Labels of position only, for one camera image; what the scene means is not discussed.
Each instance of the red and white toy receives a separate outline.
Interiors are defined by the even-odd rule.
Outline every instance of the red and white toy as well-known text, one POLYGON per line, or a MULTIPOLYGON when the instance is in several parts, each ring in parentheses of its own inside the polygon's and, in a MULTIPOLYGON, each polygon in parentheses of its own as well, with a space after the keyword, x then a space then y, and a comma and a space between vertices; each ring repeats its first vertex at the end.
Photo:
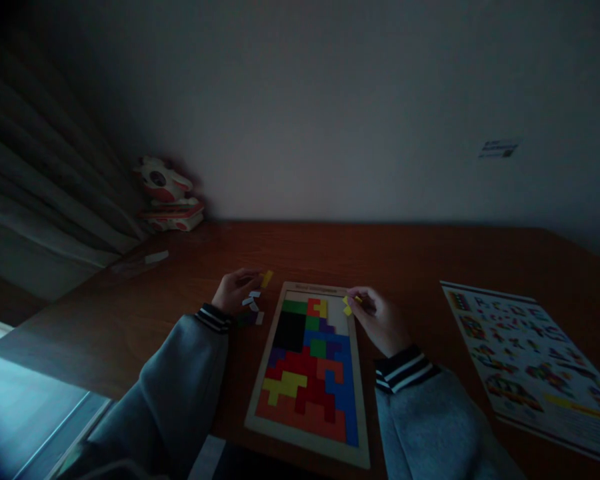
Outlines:
POLYGON ((193 185, 174 172, 170 163, 154 157, 142 157, 140 166, 133 169, 142 178, 143 188, 153 197, 154 208, 143 210, 138 217, 146 220, 157 231, 189 231, 202 222, 204 205, 187 192, 193 185))
POLYGON ((195 205, 193 197, 185 198, 185 192, 193 190, 193 185, 173 167, 154 157, 141 157, 140 166, 133 169, 142 177, 145 192, 153 197, 152 205, 195 205))

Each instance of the yellow puzzle piece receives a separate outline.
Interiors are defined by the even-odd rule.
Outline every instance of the yellow puzzle piece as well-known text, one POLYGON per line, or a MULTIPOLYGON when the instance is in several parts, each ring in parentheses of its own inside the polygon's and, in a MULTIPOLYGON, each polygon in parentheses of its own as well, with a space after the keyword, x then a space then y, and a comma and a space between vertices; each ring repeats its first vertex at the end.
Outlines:
POLYGON ((260 288, 267 288, 267 285, 269 284, 269 282, 271 281, 271 277, 273 276, 273 272, 271 270, 267 270, 266 273, 261 273, 260 276, 264 277, 262 279, 262 285, 260 285, 260 288))
POLYGON ((288 371, 282 372, 282 380, 265 378, 262 382, 262 390, 269 391, 268 404, 275 407, 278 404, 278 395, 286 395, 296 398, 298 387, 307 386, 307 377, 288 371))
MULTIPOLYGON (((355 296, 355 300, 358 303, 362 303, 362 298, 358 297, 357 295, 355 296)), ((353 312, 351 311, 351 307, 349 306, 349 302, 347 302, 346 297, 342 298, 342 303, 344 303, 346 305, 343 312, 345 313, 346 316, 350 316, 353 312)))
POLYGON ((319 313, 320 318, 327 318, 327 301, 321 299, 320 303, 313 305, 313 310, 319 313))

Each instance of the red puzzle piece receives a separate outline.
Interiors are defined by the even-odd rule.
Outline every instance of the red puzzle piece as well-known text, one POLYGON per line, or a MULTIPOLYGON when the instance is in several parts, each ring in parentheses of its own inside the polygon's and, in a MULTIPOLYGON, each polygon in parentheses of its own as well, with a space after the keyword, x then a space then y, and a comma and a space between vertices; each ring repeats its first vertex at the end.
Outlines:
POLYGON ((295 398, 296 413, 304 415, 307 408, 307 402, 322 405, 325 408, 325 421, 329 423, 335 422, 335 396, 326 393, 324 380, 308 377, 307 388, 298 387, 297 396, 295 398))
POLYGON ((278 360, 278 362, 275 364, 274 369, 272 369, 271 367, 267 368, 265 372, 265 378, 270 378, 273 380, 282 380, 282 366, 280 365, 280 360, 278 360))
POLYGON ((310 317, 319 317, 320 316, 320 312, 318 312, 318 310, 315 309, 315 305, 320 305, 320 300, 319 299, 309 299, 309 307, 307 308, 307 315, 310 317))
POLYGON ((310 352, 310 347, 303 347, 302 353, 288 351, 284 359, 278 359, 275 367, 276 369, 280 368, 281 370, 297 373, 298 375, 315 377, 318 371, 318 359, 312 357, 310 352))

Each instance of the person's left hand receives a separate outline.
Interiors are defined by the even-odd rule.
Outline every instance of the person's left hand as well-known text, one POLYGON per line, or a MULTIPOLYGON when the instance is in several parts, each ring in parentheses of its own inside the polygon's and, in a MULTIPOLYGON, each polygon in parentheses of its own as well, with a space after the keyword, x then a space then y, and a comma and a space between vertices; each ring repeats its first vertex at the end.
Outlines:
POLYGON ((249 292, 260 288, 262 284, 262 277, 258 275, 260 271, 260 269, 241 268, 226 274, 222 277, 211 304, 227 315, 236 313, 249 292))

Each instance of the sleeve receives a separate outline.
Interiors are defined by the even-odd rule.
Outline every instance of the sleeve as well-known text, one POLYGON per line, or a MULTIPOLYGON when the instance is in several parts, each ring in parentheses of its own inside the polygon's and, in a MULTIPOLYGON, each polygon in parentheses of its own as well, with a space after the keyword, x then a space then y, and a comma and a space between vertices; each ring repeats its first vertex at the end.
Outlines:
POLYGON ((186 479, 215 415, 230 324, 208 304, 180 318, 63 478, 125 460, 151 475, 186 479))
POLYGON ((377 361, 376 384, 390 479, 524 478, 458 378, 416 345, 377 361))

